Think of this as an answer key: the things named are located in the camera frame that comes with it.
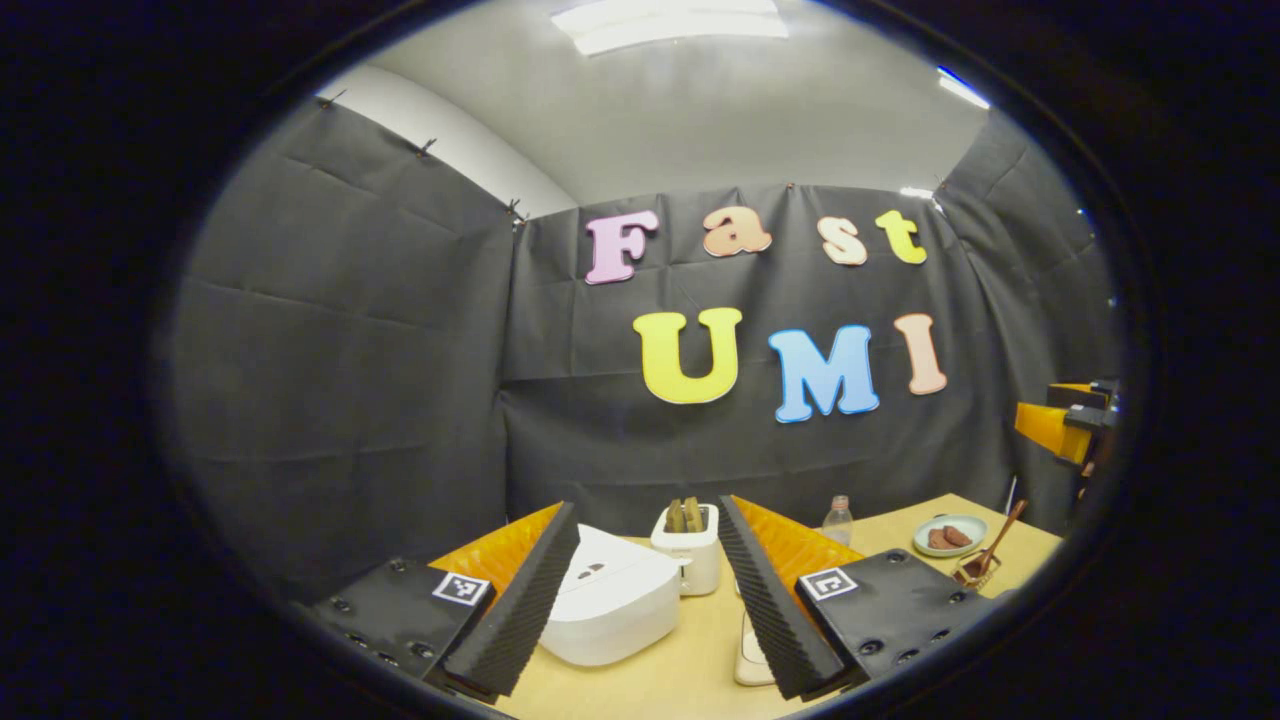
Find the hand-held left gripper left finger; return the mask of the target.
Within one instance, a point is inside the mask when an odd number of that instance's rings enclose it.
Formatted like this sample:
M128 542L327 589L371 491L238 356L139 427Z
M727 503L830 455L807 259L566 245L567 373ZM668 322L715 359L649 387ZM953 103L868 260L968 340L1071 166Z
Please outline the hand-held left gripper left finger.
M417 682L476 701L512 694L579 547L558 502L431 561L394 557L308 607Z

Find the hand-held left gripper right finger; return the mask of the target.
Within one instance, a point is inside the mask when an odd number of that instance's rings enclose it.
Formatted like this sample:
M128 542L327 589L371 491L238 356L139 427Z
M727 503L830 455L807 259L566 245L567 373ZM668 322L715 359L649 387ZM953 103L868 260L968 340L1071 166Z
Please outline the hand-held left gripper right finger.
M895 548L863 556L733 495L719 542L780 693L814 700L918 664L996 602Z

